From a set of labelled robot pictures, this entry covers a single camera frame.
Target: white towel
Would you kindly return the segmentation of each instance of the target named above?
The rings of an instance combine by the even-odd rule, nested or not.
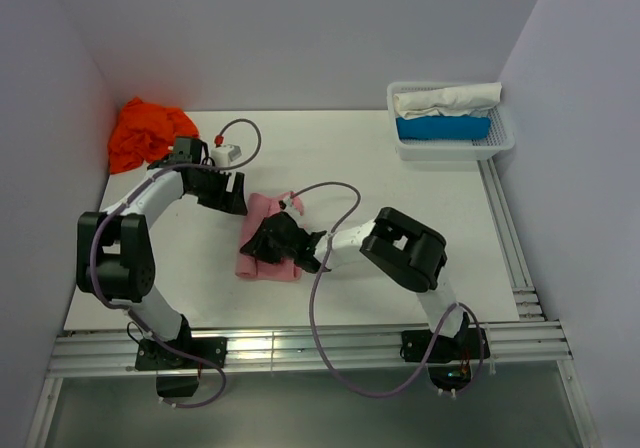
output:
[[[502,83],[452,86],[393,95],[396,113],[405,120],[421,116],[487,116],[500,102]]]

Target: folded blue cloth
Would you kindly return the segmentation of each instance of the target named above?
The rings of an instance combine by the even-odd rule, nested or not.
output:
[[[398,117],[396,126],[400,139],[478,140],[489,134],[491,120],[474,116],[422,116],[411,120]]]

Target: white bin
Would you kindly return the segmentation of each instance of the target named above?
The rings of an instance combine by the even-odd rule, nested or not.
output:
[[[396,142],[396,151],[407,161],[474,161],[488,160],[500,151],[510,150],[515,145],[513,132],[502,124],[496,108],[489,111],[491,129],[486,138],[473,141],[458,140],[401,140],[396,126],[396,110],[393,95],[409,91],[427,91],[468,83],[394,82],[387,88],[389,125]]]

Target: white basket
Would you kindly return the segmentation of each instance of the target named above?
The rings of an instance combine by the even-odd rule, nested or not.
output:
[[[502,124],[496,108],[489,110],[491,129],[481,140],[401,140],[396,126],[396,110],[393,95],[409,91],[428,91],[467,83],[394,82],[387,88],[389,124],[396,141],[396,151],[407,161],[460,161],[488,160],[496,153],[510,150],[515,145],[513,132]]]

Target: pink towel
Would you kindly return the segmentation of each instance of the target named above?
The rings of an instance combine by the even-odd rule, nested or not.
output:
[[[240,246],[255,235],[263,219],[281,211],[278,201],[292,194],[292,192],[288,192],[271,198],[260,193],[252,193],[247,203],[248,214],[242,223]],[[304,208],[299,198],[294,198],[293,206],[300,214],[303,213]],[[236,276],[239,278],[244,278],[245,280],[296,281],[300,279],[301,274],[301,269],[294,265],[292,260],[286,259],[282,263],[271,265],[238,252]]]

